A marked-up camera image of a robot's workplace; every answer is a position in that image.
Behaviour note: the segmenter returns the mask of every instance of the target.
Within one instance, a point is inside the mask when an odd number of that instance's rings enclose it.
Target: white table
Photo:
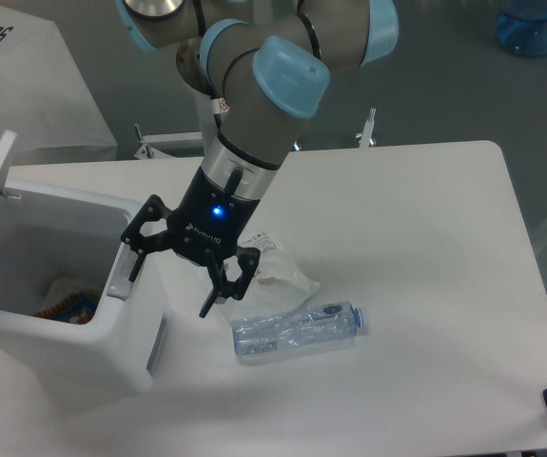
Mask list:
[[[177,205],[198,159],[17,168]],[[499,149],[292,154],[250,222],[368,308],[356,346],[242,367],[197,269],[153,256],[173,307],[147,394],[41,381],[0,351],[0,456],[443,456],[547,447],[547,299]]]

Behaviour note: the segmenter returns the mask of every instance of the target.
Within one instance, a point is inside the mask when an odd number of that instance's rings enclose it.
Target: plastic bag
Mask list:
[[[320,289],[320,283],[307,278],[299,270],[290,252],[274,236],[264,231],[257,232],[244,238],[240,246],[258,248],[261,261],[244,299],[236,301],[229,298],[223,305],[218,305],[229,323],[237,319],[292,311]],[[229,280],[235,280],[241,274],[234,257],[225,262],[225,270]],[[204,268],[200,270],[200,278],[204,286],[211,289]]]

